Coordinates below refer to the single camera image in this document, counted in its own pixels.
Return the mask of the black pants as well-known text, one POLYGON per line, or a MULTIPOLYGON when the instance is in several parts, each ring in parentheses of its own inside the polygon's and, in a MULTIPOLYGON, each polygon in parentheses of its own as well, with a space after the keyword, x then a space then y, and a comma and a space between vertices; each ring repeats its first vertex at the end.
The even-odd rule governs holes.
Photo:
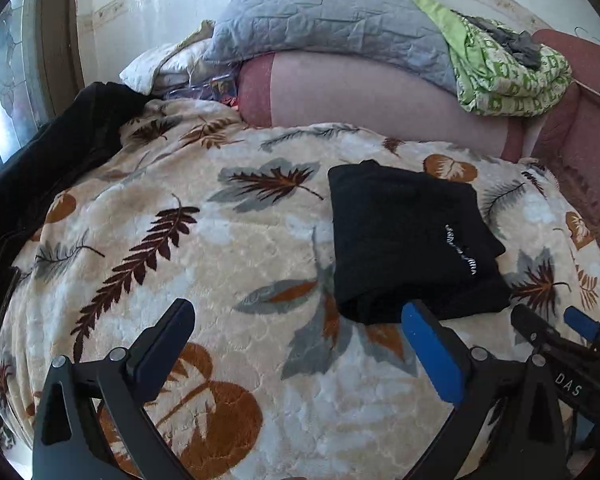
POLYGON ((374 160, 332 167, 328 182, 342 316, 397 323, 415 300, 441 321, 508 307, 512 292, 498 268, 506 248, 471 185, 374 160))

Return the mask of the pink quilted bed headboard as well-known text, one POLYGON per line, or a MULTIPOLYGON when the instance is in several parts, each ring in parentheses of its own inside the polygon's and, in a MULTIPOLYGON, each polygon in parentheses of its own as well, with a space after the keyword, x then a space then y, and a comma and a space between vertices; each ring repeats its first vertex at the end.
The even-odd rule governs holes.
POLYGON ((254 58, 239 71, 238 108, 258 127, 346 122, 388 138, 449 141, 516 162, 547 165, 600 244, 600 46, 542 29, 535 39, 565 55, 574 81, 533 118, 479 117, 456 97, 387 64, 292 51, 254 58))

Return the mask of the green patterned folded blanket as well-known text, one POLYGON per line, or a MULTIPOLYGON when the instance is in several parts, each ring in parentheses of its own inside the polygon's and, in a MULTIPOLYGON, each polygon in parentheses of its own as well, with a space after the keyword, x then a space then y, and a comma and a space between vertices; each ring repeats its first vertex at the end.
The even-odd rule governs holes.
POLYGON ((542 66, 535 72, 503 62, 484 65, 466 58, 462 14, 436 0, 413 0, 448 44, 460 106, 482 116, 532 117, 558 104, 572 83, 567 59, 542 42, 542 66))

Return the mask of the leaf pattern plush blanket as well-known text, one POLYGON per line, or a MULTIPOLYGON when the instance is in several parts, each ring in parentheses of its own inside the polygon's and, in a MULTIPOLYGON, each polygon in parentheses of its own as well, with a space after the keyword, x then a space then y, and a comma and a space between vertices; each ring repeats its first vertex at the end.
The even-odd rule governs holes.
POLYGON ((250 128, 192 100, 152 101, 120 134, 15 260, 0 415, 25 445, 55 356, 101 359, 185 298, 195 331, 147 413, 194 477, 403 477, 450 407, 399 326, 338 312, 327 174, 341 164, 468 183, 515 299, 556 327, 570 306, 600 316, 600 248, 535 160, 345 124, 250 128))

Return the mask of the dark grey cloth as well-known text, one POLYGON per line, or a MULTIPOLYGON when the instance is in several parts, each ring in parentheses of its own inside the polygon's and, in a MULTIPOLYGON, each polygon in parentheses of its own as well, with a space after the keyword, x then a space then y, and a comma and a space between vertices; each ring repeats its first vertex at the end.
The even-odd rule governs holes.
POLYGON ((484 65, 496 62, 517 64, 527 70, 537 72, 542 66, 542 47, 523 30, 516 32, 506 25, 482 18, 462 14, 466 32, 466 58, 484 65))

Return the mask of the black jacket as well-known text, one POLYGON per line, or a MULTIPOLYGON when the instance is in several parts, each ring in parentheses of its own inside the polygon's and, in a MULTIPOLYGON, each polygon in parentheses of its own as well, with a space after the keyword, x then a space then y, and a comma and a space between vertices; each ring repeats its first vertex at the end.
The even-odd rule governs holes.
MULTIPOLYGON (((0 281, 56 195, 121 150, 120 128, 148 101, 124 84, 94 82, 9 159, 0 170, 0 281)), ((0 304, 4 296, 0 284, 0 304)))

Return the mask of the grey quilted pillow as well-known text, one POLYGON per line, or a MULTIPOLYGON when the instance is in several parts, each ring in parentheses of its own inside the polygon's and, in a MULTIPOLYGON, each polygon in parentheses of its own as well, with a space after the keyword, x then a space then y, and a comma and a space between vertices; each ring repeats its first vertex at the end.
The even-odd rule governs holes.
POLYGON ((230 64, 290 50, 362 56, 456 90, 448 44, 414 0, 230 0, 204 59, 230 64))

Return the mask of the white pillow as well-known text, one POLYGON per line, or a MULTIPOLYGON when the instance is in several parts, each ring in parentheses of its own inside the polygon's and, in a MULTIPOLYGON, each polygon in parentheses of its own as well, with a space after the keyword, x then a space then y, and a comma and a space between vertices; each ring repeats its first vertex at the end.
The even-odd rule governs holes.
POLYGON ((122 84, 149 96, 160 75, 170 74, 164 66, 174 62, 175 75, 186 75, 190 81, 214 31, 214 21, 203 20, 196 32, 191 32, 176 44, 163 44, 149 49, 126 66, 119 74, 122 84))

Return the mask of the stained glass window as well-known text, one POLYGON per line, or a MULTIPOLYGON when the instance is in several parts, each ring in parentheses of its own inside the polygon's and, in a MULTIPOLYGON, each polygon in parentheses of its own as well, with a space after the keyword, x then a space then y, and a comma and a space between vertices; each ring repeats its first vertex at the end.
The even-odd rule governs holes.
POLYGON ((9 0, 0 13, 0 170, 38 130, 24 67, 24 0, 9 0))

